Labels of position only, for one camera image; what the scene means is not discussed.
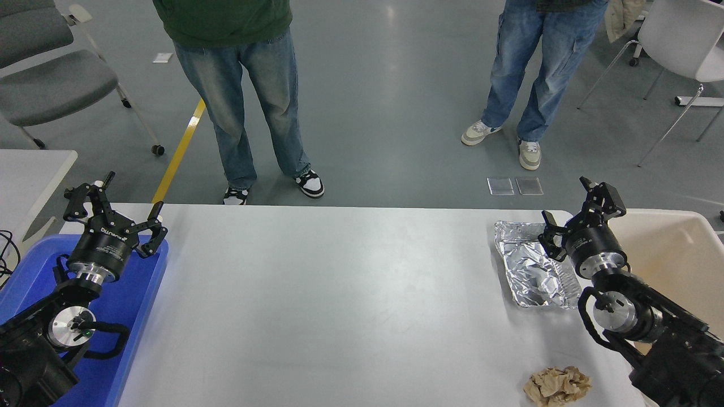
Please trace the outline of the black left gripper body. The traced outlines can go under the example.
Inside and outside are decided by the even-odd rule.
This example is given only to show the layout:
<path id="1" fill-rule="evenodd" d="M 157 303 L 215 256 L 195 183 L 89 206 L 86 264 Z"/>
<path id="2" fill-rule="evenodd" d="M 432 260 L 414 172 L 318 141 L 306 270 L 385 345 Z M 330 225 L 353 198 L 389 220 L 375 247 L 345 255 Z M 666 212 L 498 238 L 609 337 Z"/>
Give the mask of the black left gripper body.
<path id="1" fill-rule="evenodd" d="M 105 282 L 119 280 L 138 245 L 137 234 L 125 231 L 135 222 L 121 214 L 114 220 L 96 215 L 75 222 L 83 223 L 84 231 L 67 258 L 68 270 L 76 275 L 99 275 Z"/>

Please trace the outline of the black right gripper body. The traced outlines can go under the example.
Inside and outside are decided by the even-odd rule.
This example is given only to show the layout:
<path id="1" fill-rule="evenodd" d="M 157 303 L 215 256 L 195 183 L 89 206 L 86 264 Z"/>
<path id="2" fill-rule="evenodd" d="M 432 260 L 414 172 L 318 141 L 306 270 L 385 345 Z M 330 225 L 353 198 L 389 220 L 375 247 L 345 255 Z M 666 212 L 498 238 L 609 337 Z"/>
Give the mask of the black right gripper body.
<path id="1" fill-rule="evenodd" d="M 621 269 L 628 263 L 606 223 L 586 225 L 571 219 L 564 227 L 563 249 L 580 278 L 592 279 L 599 271 Z"/>

